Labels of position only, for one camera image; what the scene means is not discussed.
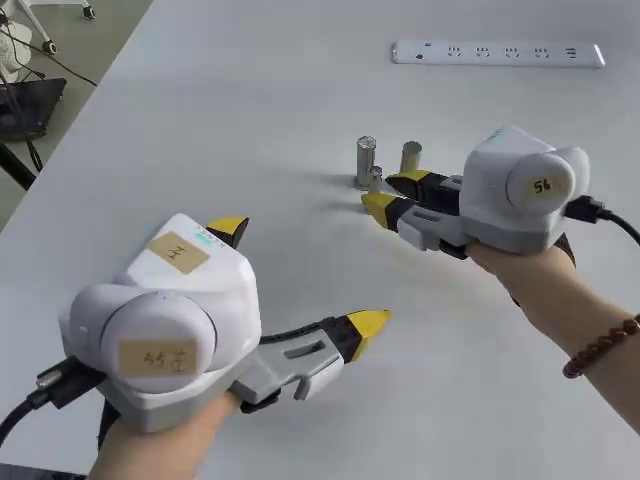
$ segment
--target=black cable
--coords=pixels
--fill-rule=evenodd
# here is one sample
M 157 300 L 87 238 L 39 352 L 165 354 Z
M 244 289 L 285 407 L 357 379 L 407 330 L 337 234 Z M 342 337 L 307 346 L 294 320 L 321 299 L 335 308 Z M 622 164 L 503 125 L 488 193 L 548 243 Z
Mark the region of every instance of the black cable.
M 627 222 L 624 218 L 620 217 L 619 215 L 616 215 L 611 210 L 603 210 L 598 215 L 598 218 L 615 223 L 620 228 L 622 228 L 625 232 L 627 232 L 629 236 L 633 238 L 638 245 L 640 245 L 640 232 L 638 232 L 635 228 L 633 228 L 631 224 Z
M 30 70 L 27 72 L 27 74 L 24 76 L 24 78 L 22 80 L 20 80 L 20 83 L 24 83 L 27 81 L 27 79 L 31 76 L 33 72 Z
M 71 75 L 75 75 L 76 77 L 78 77 L 80 80 L 84 80 L 85 82 L 93 85 L 94 87 L 97 87 L 98 84 L 96 82 L 94 82 L 93 80 L 88 79 L 87 77 L 80 75 L 78 72 L 74 72 L 73 70 L 71 70 L 69 67 L 67 67 L 64 63 L 58 61 L 56 58 L 52 57 L 51 55 L 49 55 L 47 52 L 45 52 L 44 50 L 42 50 L 41 48 L 36 47 L 35 45 L 31 45 L 29 42 L 25 42 L 23 40 L 20 40 L 19 38 L 14 37 L 13 35 L 11 35 L 10 33 L 5 32 L 4 30 L 0 29 L 0 33 L 2 33 L 3 35 L 12 38 L 14 41 L 18 42 L 21 45 L 24 45 L 25 47 L 29 47 L 31 50 L 34 50 L 36 52 L 42 53 L 45 57 L 47 57 L 49 60 L 51 60 L 54 63 L 57 63 L 59 66 L 61 66 L 62 68 L 64 68 L 67 72 L 69 72 Z
M 106 375 L 81 363 L 76 357 L 68 357 L 38 375 L 39 389 L 30 393 L 0 423 L 0 447 L 11 430 L 30 412 L 51 402 L 57 409 L 66 407 L 85 393 L 100 385 Z
M 29 403 L 28 400 L 25 400 L 16 408 L 14 408 L 9 415 L 7 415 L 7 418 L 5 418 L 2 423 L 0 423 L 0 447 L 2 447 L 2 444 L 11 433 L 11 430 L 13 430 L 13 427 L 15 427 L 18 422 L 20 422 L 20 420 L 22 420 L 32 411 L 33 407 L 31 406 L 31 403 Z
M 11 30 L 10 30 L 11 22 L 9 20 L 9 16 L 7 15 L 7 12 L 5 12 L 4 8 L 2 8 L 2 7 L 0 7 L 0 13 L 2 13 L 2 17 L 0 17 L 0 26 L 2 26 L 2 25 L 6 25 L 7 26 L 7 32 L 9 33 L 9 38 L 11 39 L 11 44 L 13 45 L 13 57 L 16 59 L 16 62 L 22 68 L 24 68 L 25 70 L 28 70 L 29 74 L 33 73 L 36 77 L 40 78 L 40 80 L 44 80 L 45 77 L 46 77 L 46 75 L 44 73 L 38 72 L 37 70 L 33 70 L 33 69 L 27 67 L 18 58 L 18 49 L 16 47 L 16 40 L 15 40 L 15 37 L 13 36 L 13 34 L 11 33 Z
M 607 220 L 615 223 L 640 245 L 640 233 L 638 230 L 619 215 L 607 210 L 604 203 L 598 202 L 588 195 L 582 195 L 569 202 L 565 208 L 564 216 L 587 223 L 596 223 L 598 220 Z
M 0 168 L 25 190 L 29 190 L 36 181 L 33 172 L 4 143 L 0 143 Z
M 16 97 L 13 94 L 13 91 L 11 90 L 11 86 L 9 85 L 9 82 L 7 82 L 6 77 L 1 71 L 0 71 L 0 80 L 2 80 L 2 83 L 4 83 L 4 87 L 7 92 L 7 98 L 9 100 L 9 106 L 11 108 L 11 111 L 16 117 L 16 120 L 18 121 L 20 128 L 22 128 L 22 131 L 24 132 L 24 140 L 27 144 L 27 149 L 29 150 L 29 155 L 31 156 L 31 161 L 33 162 L 33 166 L 36 168 L 38 172 L 40 172 L 42 171 L 42 168 L 43 168 L 42 159 L 40 158 L 40 154 L 38 153 L 38 150 L 36 149 L 35 145 L 29 138 L 29 132 L 27 131 L 27 126 L 24 123 L 24 118 L 22 117 L 22 111 L 20 110 L 20 105 L 18 104 L 18 101 L 16 100 Z

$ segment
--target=table surface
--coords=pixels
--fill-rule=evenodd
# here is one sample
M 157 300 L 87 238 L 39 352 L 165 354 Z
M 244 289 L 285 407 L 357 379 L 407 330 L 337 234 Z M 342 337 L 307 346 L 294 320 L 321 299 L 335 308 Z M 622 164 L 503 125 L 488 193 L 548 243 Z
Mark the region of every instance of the table surface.
M 637 478 L 637 437 L 562 378 L 564 355 L 499 285 L 380 229 L 351 183 L 360 135 L 387 173 L 415 139 L 424 167 L 454 174 L 515 124 L 583 147 L 592 193 L 640 224 L 640 3 L 383 3 L 154 2 L 0 236 L 0 411 L 62 357 L 58 311 L 172 214 L 248 215 L 266 332 L 363 308 L 393 320 L 312 401 L 232 418 L 203 478 Z M 608 65 L 400 66 L 400 37 L 593 41 Z M 569 234 L 591 284 L 638 310 L 631 241 L 604 224 Z M 101 404 L 30 415 L 0 461 L 88 471 Z

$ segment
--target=power strip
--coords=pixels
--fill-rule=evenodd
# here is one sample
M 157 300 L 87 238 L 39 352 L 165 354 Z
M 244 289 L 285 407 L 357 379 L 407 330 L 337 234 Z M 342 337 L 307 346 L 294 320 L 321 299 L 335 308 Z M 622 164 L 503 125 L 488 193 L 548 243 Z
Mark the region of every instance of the power strip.
M 400 40 L 394 63 L 494 67 L 603 68 L 600 48 L 586 42 L 452 42 Z

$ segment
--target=small cylindrical object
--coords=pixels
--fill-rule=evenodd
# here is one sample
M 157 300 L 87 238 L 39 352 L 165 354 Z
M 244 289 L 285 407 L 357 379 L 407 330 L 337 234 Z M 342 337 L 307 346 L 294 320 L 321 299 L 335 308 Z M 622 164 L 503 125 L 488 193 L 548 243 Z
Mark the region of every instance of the small cylindrical object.
M 402 146 L 402 160 L 400 161 L 400 173 L 411 172 L 420 167 L 420 154 L 422 145 L 418 142 L 407 142 Z
M 369 193 L 380 193 L 382 191 L 382 167 L 374 165 L 369 170 L 371 182 L 369 183 Z
M 376 160 L 376 139 L 360 137 L 358 145 L 358 166 L 356 171 L 356 188 L 367 190 L 371 183 L 371 167 Z

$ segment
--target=chair leg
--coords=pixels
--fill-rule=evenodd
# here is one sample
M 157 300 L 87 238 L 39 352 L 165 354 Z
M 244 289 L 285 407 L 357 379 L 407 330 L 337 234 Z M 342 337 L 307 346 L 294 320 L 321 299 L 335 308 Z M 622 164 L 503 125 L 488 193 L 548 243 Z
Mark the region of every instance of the chair leg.
M 17 2 L 20 4 L 20 7 L 24 11 L 24 13 L 27 15 L 27 17 L 29 17 L 29 20 L 31 21 L 31 23 L 33 23 L 33 26 L 36 28 L 36 30 L 38 30 L 40 35 L 42 35 L 42 38 L 44 40 L 44 42 L 42 43 L 42 49 L 50 55 L 55 54 L 58 51 L 56 44 L 53 43 L 53 40 L 51 40 L 51 37 L 47 35 L 46 30 L 44 29 L 42 24 L 38 21 L 38 18 L 34 15 L 29 4 L 26 2 L 26 0 L 17 0 Z

